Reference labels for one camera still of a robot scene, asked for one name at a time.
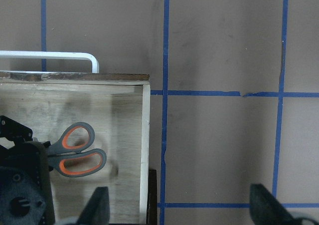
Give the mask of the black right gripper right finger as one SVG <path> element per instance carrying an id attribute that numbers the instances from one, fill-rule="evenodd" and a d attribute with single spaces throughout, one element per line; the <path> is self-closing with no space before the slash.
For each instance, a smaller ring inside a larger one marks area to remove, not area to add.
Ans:
<path id="1" fill-rule="evenodd" d="M 299 221 L 262 185 L 252 184 L 249 213 L 255 225 L 298 225 Z"/>

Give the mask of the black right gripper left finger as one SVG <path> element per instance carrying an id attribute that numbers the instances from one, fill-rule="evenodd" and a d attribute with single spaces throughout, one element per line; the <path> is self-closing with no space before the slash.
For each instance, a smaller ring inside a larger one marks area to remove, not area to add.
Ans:
<path id="1" fill-rule="evenodd" d="M 108 187 L 97 187 L 76 221 L 77 225 L 108 225 L 110 202 Z"/>

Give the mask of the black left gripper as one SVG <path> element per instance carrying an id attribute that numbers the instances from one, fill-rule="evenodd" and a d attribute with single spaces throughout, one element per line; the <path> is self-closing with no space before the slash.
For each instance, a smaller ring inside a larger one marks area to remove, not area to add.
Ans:
<path id="1" fill-rule="evenodd" d="M 0 148 L 0 223 L 55 223 L 47 150 L 50 141 L 32 139 L 30 128 L 2 115 L 0 136 L 14 143 Z"/>

